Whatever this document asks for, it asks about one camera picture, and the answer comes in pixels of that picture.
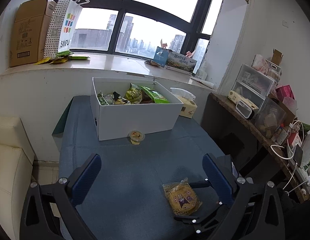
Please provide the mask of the green snack bag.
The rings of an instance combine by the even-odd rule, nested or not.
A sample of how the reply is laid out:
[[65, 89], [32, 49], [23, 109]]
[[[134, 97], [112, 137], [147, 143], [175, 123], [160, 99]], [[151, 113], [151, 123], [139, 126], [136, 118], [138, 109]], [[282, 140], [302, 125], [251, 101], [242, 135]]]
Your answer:
[[167, 98], [165, 98], [162, 94], [157, 92], [156, 90], [150, 89], [149, 87], [139, 86], [141, 90], [150, 97], [154, 103], [170, 103]]

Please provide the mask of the yellow cookie packet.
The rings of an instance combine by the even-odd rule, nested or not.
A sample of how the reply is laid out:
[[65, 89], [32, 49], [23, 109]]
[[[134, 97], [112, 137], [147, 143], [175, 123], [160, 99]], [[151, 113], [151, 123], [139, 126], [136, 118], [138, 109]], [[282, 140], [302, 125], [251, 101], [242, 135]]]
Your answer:
[[189, 184], [188, 178], [180, 182], [163, 184], [164, 194], [172, 211], [178, 216], [189, 216], [202, 205], [197, 194]]

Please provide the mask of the cream sofa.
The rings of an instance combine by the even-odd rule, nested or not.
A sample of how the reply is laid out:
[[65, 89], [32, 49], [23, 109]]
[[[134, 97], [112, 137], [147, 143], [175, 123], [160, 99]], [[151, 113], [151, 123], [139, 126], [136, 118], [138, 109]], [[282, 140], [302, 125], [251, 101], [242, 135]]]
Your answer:
[[20, 118], [0, 116], [0, 225], [10, 239], [19, 239], [33, 161], [34, 151]]

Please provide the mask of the wooden side shelf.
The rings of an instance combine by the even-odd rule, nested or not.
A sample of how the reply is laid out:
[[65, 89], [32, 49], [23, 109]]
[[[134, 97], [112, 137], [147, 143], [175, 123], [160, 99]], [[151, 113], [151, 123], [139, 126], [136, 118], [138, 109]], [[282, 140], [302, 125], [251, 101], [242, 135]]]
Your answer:
[[291, 195], [301, 203], [310, 199], [310, 190], [306, 184], [300, 185], [304, 180], [294, 164], [278, 157], [271, 149], [272, 142], [225, 96], [211, 93], [208, 103], [208, 133], [223, 153], [231, 156], [241, 175], [257, 183], [271, 180], [277, 187], [292, 190]]

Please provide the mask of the beige tissue pack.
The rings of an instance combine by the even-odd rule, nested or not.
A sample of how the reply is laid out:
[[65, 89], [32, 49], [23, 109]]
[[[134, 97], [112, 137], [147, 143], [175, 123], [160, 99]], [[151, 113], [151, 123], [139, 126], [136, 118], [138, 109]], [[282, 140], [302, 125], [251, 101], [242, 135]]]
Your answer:
[[197, 105], [195, 103], [196, 96], [182, 88], [171, 87], [170, 90], [172, 94], [183, 103], [182, 110], [179, 115], [191, 119], [197, 109]]

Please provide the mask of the jelly cup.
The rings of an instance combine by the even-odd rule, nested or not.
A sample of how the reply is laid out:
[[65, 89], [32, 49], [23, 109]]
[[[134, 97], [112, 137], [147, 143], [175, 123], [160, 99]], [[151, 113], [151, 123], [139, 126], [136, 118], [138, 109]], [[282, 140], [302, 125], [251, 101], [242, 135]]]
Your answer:
[[145, 135], [139, 131], [131, 131], [129, 137], [133, 145], [139, 145], [144, 140]]

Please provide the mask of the white storage box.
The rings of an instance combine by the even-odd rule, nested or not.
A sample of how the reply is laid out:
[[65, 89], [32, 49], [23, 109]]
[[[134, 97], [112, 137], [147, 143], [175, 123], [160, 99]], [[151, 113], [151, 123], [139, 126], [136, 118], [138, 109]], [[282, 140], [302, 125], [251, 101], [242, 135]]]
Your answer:
[[[126, 105], [102, 105], [97, 97], [117, 92], [124, 96], [130, 85], [155, 90], [168, 103], [139, 103]], [[143, 134], [167, 131], [173, 128], [183, 103], [164, 86], [147, 79], [92, 78], [90, 105], [97, 137], [100, 141], [124, 138], [131, 131]]]

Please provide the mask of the white tube on sill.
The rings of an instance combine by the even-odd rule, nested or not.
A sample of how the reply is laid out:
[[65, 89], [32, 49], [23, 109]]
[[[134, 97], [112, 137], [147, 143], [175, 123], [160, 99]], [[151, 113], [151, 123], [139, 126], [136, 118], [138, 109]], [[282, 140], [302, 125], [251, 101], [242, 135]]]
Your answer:
[[205, 86], [209, 87], [210, 89], [214, 89], [215, 84], [212, 83], [212, 82], [209, 82], [209, 81], [206, 81], [206, 80], [201, 80], [201, 79], [198, 79], [198, 78], [193, 77], [193, 76], [191, 77], [191, 79], [201, 83], [202, 85], [205, 85]]

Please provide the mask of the clear plastic drawer unit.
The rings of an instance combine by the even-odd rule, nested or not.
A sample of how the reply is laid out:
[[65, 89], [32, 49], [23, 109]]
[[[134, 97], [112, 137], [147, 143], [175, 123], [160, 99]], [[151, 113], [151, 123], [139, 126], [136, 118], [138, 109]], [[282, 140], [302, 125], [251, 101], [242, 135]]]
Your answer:
[[275, 81], [272, 78], [246, 64], [242, 64], [232, 90], [260, 108], [274, 84]]

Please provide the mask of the pink gift box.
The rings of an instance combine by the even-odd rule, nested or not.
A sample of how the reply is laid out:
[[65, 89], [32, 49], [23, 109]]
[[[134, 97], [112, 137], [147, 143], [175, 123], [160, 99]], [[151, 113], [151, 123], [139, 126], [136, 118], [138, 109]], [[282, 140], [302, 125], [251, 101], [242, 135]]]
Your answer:
[[276, 95], [280, 101], [283, 101], [284, 98], [292, 98], [295, 99], [293, 90], [291, 89], [290, 85], [284, 85], [275, 89]]

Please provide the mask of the black yellow snack packet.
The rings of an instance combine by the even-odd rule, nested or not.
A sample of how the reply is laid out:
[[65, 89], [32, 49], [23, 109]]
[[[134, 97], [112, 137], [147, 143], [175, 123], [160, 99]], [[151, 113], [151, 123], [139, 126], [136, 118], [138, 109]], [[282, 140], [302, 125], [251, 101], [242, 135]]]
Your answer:
[[130, 101], [123, 98], [117, 92], [113, 92], [113, 104], [114, 105], [128, 105], [128, 104], [130, 104]]

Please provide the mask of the illustrated tissue box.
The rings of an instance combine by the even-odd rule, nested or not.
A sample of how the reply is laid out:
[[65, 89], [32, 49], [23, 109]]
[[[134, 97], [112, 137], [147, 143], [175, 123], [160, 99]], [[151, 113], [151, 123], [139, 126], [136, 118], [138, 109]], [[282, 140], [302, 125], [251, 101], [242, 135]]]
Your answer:
[[153, 62], [163, 68], [175, 70], [184, 74], [192, 75], [197, 61], [180, 53], [176, 53], [169, 49], [157, 47]]

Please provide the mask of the green sachets on windowsill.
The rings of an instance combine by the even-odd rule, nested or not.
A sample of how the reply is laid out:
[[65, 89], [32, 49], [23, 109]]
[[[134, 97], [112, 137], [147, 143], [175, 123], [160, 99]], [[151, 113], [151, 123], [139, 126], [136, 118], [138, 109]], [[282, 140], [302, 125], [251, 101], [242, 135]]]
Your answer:
[[45, 57], [41, 59], [40, 61], [36, 62], [35, 65], [40, 65], [40, 64], [62, 64], [66, 63], [67, 61], [85, 61], [89, 60], [89, 56], [78, 56], [74, 55], [72, 51], [67, 50], [64, 52], [60, 52], [56, 55], [56, 57]]

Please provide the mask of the brown cardboard box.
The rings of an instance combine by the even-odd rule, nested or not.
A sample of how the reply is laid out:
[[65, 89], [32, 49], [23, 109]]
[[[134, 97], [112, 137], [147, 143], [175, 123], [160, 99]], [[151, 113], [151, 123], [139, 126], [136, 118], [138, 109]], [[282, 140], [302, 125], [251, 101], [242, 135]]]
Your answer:
[[54, 0], [30, 0], [20, 5], [11, 35], [10, 67], [44, 58], [46, 35], [56, 4]]

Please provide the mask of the white Sanfu shopping bag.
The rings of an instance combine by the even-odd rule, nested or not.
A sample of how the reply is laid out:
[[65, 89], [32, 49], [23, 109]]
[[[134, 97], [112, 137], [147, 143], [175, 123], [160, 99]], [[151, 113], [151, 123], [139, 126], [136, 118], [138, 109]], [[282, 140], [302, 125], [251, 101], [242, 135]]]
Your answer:
[[48, 26], [44, 58], [54, 58], [70, 50], [82, 5], [88, 3], [90, 0], [58, 0]]

